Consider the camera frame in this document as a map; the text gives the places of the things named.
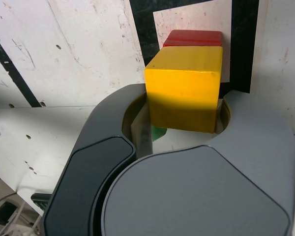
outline dark gray panel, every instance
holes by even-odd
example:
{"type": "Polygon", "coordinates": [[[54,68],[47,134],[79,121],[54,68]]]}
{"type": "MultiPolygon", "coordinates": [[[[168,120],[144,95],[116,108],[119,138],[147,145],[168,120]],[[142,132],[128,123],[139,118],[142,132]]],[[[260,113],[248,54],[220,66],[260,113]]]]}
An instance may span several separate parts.
{"type": "Polygon", "coordinates": [[[90,235],[93,203],[101,201],[95,198],[97,193],[104,183],[116,177],[114,174],[118,173],[113,171],[120,173],[134,160],[132,146],[121,137],[107,139],[73,154],[44,216],[46,235],[90,235]]]}
{"type": "Polygon", "coordinates": [[[128,85],[106,97],[91,112],[72,152],[111,136],[131,141],[130,125],[145,101],[145,84],[128,85]]]}
{"type": "Polygon", "coordinates": [[[102,212],[103,236],[284,236],[288,226],[278,204],[206,146],[136,161],[102,212]]]}

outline wooden cube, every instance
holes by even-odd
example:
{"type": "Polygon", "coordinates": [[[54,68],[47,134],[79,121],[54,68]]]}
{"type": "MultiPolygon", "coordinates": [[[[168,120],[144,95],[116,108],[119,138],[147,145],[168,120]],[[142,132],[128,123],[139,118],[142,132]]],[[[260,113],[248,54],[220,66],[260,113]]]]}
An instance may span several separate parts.
{"type": "Polygon", "coordinates": [[[146,66],[151,123],[214,133],[222,47],[162,48],[146,66]]]}
{"type": "Polygon", "coordinates": [[[175,29],[163,44],[168,46],[222,46],[222,32],[175,29]]]}

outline gray plastic housing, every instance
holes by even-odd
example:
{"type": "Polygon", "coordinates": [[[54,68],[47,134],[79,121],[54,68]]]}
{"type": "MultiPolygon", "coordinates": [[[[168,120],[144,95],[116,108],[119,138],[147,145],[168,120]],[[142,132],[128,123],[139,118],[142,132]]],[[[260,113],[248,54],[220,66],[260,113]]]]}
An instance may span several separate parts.
{"type": "Polygon", "coordinates": [[[134,162],[112,184],[103,236],[289,236],[295,139],[262,100],[231,91],[226,129],[204,146],[134,162]]]}
{"type": "Polygon", "coordinates": [[[114,228],[129,230],[123,231],[129,236],[291,234],[295,141],[272,108],[232,91],[223,100],[231,117],[228,126],[204,147],[134,162],[130,125],[146,102],[145,93],[144,84],[124,87],[91,113],[43,216],[45,235],[124,236],[114,228]],[[155,162],[147,167],[151,160],[155,162]],[[138,174],[119,185],[132,169],[138,174]],[[141,189],[138,195],[131,192],[134,186],[141,189]],[[169,215],[179,217],[166,221],[169,215]]]}

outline red block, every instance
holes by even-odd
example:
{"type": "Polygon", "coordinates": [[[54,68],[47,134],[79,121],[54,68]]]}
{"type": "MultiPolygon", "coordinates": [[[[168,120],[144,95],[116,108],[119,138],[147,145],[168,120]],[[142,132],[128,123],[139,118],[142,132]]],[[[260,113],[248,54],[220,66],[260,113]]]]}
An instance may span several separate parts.
{"type": "Polygon", "coordinates": [[[163,47],[168,46],[222,46],[222,33],[207,30],[173,30],[163,47]]]}

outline yellow block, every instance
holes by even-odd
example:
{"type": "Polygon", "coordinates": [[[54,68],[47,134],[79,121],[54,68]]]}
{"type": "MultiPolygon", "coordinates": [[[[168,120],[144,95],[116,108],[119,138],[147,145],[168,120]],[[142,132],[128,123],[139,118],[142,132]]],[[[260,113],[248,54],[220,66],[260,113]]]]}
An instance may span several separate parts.
{"type": "Polygon", "coordinates": [[[151,123],[214,133],[222,47],[165,47],[146,66],[151,123]]]}

